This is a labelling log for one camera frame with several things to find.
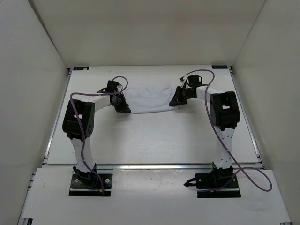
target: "white cloth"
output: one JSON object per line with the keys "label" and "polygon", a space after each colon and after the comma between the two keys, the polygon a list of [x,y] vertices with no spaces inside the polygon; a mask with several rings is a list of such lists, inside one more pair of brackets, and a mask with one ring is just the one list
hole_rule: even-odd
{"label": "white cloth", "polygon": [[170,85],[127,88],[124,96],[131,114],[156,113],[177,109],[169,106],[175,90]]}

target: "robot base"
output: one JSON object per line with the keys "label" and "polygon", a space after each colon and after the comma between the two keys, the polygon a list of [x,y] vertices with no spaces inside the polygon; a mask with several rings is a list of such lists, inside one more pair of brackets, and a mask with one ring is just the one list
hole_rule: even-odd
{"label": "robot base", "polygon": [[84,184],[78,179],[77,174],[73,174],[69,196],[99,196],[99,197],[110,197],[111,196],[111,189],[112,189],[112,182],[113,182],[113,175],[108,173],[99,173],[103,186],[104,186],[104,194],[101,192],[99,182],[94,182],[91,186]]}
{"label": "robot base", "polygon": [[216,186],[214,181],[211,179],[211,173],[197,173],[195,175],[197,198],[240,198],[239,183],[236,177],[221,190],[202,192],[203,190],[222,187],[229,181],[229,179],[218,180],[218,184]]}

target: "cable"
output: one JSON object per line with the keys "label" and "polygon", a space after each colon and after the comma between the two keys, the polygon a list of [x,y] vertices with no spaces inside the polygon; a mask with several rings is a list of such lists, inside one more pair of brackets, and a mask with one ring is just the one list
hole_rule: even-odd
{"label": "cable", "polygon": [[[235,159],[235,157],[233,156],[233,154],[229,151],[229,149],[226,147],[226,145],[223,143],[221,137],[218,135],[216,129],[215,129],[215,126],[213,124],[213,121],[211,119],[211,116],[210,116],[210,112],[208,110],[208,105],[207,105],[207,91],[208,91],[208,88],[209,86],[211,85],[211,83],[215,80],[215,73],[212,72],[211,70],[208,70],[208,69],[198,69],[198,70],[194,70],[194,71],[191,71],[189,73],[187,73],[187,75],[193,73],[193,72],[197,72],[197,71],[207,71],[207,72],[210,72],[212,73],[212,79],[211,81],[207,84],[207,87],[205,89],[205,93],[204,93],[204,101],[205,101],[205,109],[206,109],[206,113],[207,113],[207,116],[209,118],[209,121],[210,121],[210,125],[213,129],[213,131],[215,132],[215,135],[217,136],[217,139],[220,141],[220,143],[222,144],[222,146],[224,147],[224,149],[227,151],[227,153],[230,155],[230,157],[233,159],[233,161],[235,162],[235,164],[238,166],[238,170],[233,174],[233,176],[231,177],[231,179],[223,186],[221,187],[217,187],[217,188],[212,188],[212,189],[207,189],[207,190],[201,190],[201,191],[198,191],[198,192],[212,192],[212,191],[217,191],[217,190],[221,190],[222,188],[224,188],[226,185],[228,185],[232,180],[233,178],[236,176],[236,174],[240,171],[242,171],[245,176],[257,187],[259,188],[260,190],[262,191],[265,191],[265,192],[269,192],[273,189],[273,185],[272,185],[272,182],[271,180],[269,179],[269,177],[263,172],[261,171],[260,169],[257,169],[257,168],[254,168],[254,167],[250,167],[250,166],[247,166],[247,167],[241,167],[241,165],[238,163],[238,161]],[[252,170],[256,170],[258,172],[260,172],[262,175],[265,176],[265,178],[267,178],[269,184],[270,184],[270,188],[269,189],[264,189],[262,187],[260,187],[258,184],[255,183],[254,180],[251,179],[251,177],[245,172],[245,169],[252,169]]]}
{"label": "cable", "polygon": [[78,114],[78,111],[76,110],[76,107],[75,107],[75,104],[74,104],[74,101],[73,101],[73,96],[74,95],[83,95],[83,96],[107,96],[107,95],[118,95],[120,93],[122,93],[128,86],[128,80],[126,77],[124,76],[116,76],[114,79],[116,78],[123,78],[125,81],[126,81],[126,86],[125,88],[123,88],[121,91],[119,92],[113,92],[113,93],[98,93],[98,94],[86,94],[86,93],[80,93],[80,92],[74,92],[70,95],[70,102],[71,102],[71,105],[72,105],[72,108],[74,110],[74,113],[76,115],[76,118],[77,118],[77,121],[78,121],[78,124],[79,124],[79,127],[80,127],[80,132],[81,132],[81,135],[82,135],[82,148],[81,148],[81,159],[83,161],[83,164],[85,165],[85,167],[91,171],[93,174],[95,174],[98,178],[98,180],[100,181],[101,183],[101,189],[102,189],[102,194],[104,195],[104,186],[103,186],[103,182],[102,182],[102,179],[101,177],[99,176],[99,174],[95,171],[93,171],[93,169],[91,169],[87,163],[85,162],[85,159],[84,159],[84,155],[83,155],[83,150],[84,150],[84,146],[85,146],[85,138],[84,138],[84,129],[83,129],[83,124],[81,123],[81,120],[79,118],[79,114]]}

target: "white wall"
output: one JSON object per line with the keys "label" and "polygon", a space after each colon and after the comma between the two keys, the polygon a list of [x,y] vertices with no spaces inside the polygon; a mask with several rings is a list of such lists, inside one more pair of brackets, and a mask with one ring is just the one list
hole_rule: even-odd
{"label": "white wall", "polygon": [[263,160],[300,224],[300,1],[267,0],[233,67]]}
{"label": "white wall", "polygon": [[68,67],[232,65],[264,0],[30,0]]}
{"label": "white wall", "polygon": [[68,71],[27,0],[0,0],[0,224],[16,225]]}

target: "white table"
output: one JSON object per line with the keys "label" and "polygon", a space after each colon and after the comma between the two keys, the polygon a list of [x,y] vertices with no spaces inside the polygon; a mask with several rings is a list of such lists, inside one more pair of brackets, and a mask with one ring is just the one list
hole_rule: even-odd
{"label": "white table", "polygon": [[[38,169],[23,218],[32,225],[279,225],[290,222],[273,171],[265,193],[238,174],[241,198],[197,199],[194,170],[114,170],[111,197],[68,196],[72,166]],[[267,180],[248,171],[259,185]]]}
{"label": "white table", "polygon": [[[55,129],[48,164],[76,164],[73,146],[62,131],[69,95],[72,92],[95,93],[105,87],[109,79],[123,75],[129,87],[170,84],[180,85],[179,78],[195,69],[211,66],[126,66],[90,67],[87,71],[73,71],[61,114]],[[235,90],[228,69],[214,69],[212,87]],[[212,75],[198,72],[203,83]],[[233,137],[232,153],[241,163],[257,163],[257,156],[245,122],[241,120]],[[210,127],[204,101],[191,99],[178,110],[139,115],[118,114],[106,107],[95,114],[91,147],[97,164],[210,164],[215,154],[216,137]]]}

